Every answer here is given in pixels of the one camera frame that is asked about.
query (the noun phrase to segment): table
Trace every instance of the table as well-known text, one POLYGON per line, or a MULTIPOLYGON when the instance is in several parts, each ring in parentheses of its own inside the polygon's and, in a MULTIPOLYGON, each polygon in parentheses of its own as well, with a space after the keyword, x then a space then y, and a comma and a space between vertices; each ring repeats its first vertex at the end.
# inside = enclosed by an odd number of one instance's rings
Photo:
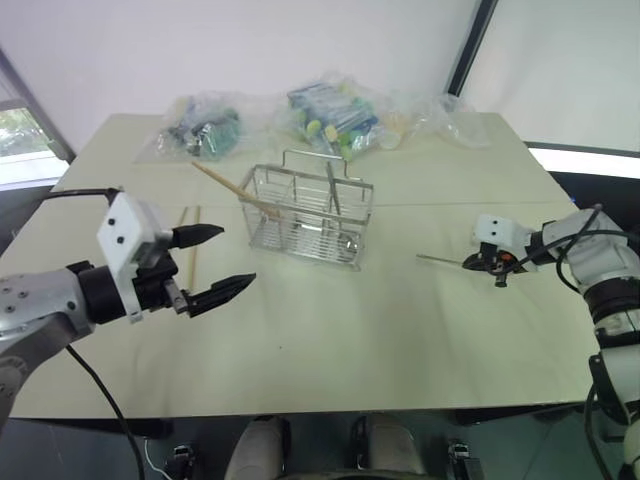
MULTIPOLYGON (((122 185, 172 224, 185 206, 201 205, 201 220, 226 233, 198 248, 195 289, 236 273, 258 278, 208 314, 119 320, 76 349, 129 418, 581 401, 597 344, 586 305, 553 268, 497 289, 486 275, 415 257, 465 258, 480 213, 539 226, 575 210, 498 115, 484 121, 488 149, 431 136, 352 163, 352 175, 375 185, 362 270, 352 272, 249 248, 233 194, 190 165, 132 164, 159 117, 112 116, 57 188, 122 185)), ((215 168, 239 182, 255 161, 249 154, 215 168)), ((95 239, 104 212, 98 198, 45 202, 0 258, 0 274, 104 263, 95 239)), ((175 259, 186 287, 188 253, 175 259)), ((32 375, 13 410, 112 415, 65 353, 32 375)))

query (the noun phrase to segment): floor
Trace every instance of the floor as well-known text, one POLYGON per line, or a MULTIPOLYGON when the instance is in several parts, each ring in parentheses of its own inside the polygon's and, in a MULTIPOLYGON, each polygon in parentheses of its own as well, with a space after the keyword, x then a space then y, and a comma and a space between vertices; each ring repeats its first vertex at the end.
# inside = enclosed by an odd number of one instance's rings
MULTIPOLYGON (((487 479, 554 480, 600 478, 588 450, 582 416, 574 411, 555 418, 512 417, 461 427, 444 412, 396 413, 414 435, 428 473, 444 474, 446 442, 468 442, 482 462, 487 479)), ((355 413, 297 414, 291 423, 292 450, 288 473, 327 471, 344 465, 349 429, 355 413)), ((193 443, 199 454, 198 479, 224 476, 233 446, 250 419, 217 417, 178 419, 174 433, 150 442, 150 455, 162 465, 179 443, 193 443)), ((620 434, 596 414, 596 432, 620 434)), ((619 443, 599 442, 609 469, 617 475, 622 464, 619 443)), ((123 436, 24 420, 10 420, 0 437, 0 478, 23 480, 135 479, 133 455, 123 436)), ((148 479, 157 473, 147 469, 148 479)))

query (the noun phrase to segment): basket handle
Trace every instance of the basket handle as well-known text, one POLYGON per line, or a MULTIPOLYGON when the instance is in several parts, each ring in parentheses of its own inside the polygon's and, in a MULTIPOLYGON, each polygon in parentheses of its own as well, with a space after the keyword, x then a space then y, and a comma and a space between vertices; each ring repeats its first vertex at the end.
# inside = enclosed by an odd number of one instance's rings
POLYGON ((348 174, 348 162, 344 159, 344 157, 341 157, 339 155, 329 155, 326 153, 316 153, 316 152, 308 152, 306 150, 297 150, 295 148, 286 148, 282 151, 282 167, 285 166, 285 164, 287 163, 287 154, 288 153, 294 153, 296 155, 306 155, 309 157, 317 157, 317 158, 326 158, 329 160, 341 160, 342 164, 344 165, 344 178, 347 178, 349 180, 362 180, 361 178, 356 178, 356 177, 350 177, 348 174))

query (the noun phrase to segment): black pole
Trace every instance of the black pole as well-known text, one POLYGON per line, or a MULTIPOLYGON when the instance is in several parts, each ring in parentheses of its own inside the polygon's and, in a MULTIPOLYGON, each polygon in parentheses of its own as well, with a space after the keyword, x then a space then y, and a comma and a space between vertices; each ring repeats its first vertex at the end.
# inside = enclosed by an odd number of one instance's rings
POLYGON ((76 157, 71 146, 65 141, 60 131, 56 128, 44 109, 40 106, 36 97, 33 96, 29 87, 22 81, 20 75, 13 68, 11 62, 0 48, 0 71, 5 74, 11 86, 16 90, 18 95, 26 102, 29 113, 33 116, 38 125, 42 127, 42 131, 49 138, 48 147, 61 160, 69 163, 76 157))
POLYGON ((493 15, 493 11, 495 10, 497 3, 498 0, 480 0, 480 5, 476 12, 476 18, 473 21, 469 37, 467 38, 467 43, 462 49, 460 60, 458 60, 458 65, 456 65, 455 72, 451 77, 451 83, 449 84, 448 90, 448 93, 451 95, 455 95, 456 97, 460 96, 462 87, 464 86, 464 82, 467 80, 467 75, 469 75, 469 71, 471 70, 473 61, 476 58, 478 49, 482 44, 482 39, 487 31, 487 26, 491 21, 491 16, 493 15))

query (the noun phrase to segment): metal wire basket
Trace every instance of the metal wire basket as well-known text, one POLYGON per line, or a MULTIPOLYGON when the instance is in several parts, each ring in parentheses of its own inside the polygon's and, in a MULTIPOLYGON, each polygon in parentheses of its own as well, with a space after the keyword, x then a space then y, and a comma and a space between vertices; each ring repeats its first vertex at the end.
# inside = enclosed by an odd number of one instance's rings
POLYGON ((252 247, 358 269, 373 204, 373 185, 349 178, 342 157, 285 150, 282 166, 256 165, 241 188, 257 200, 240 197, 252 247), (284 168, 291 154, 327 159, 327 176, 284 168), (344 164, 334 178, 331 160, 344 164))

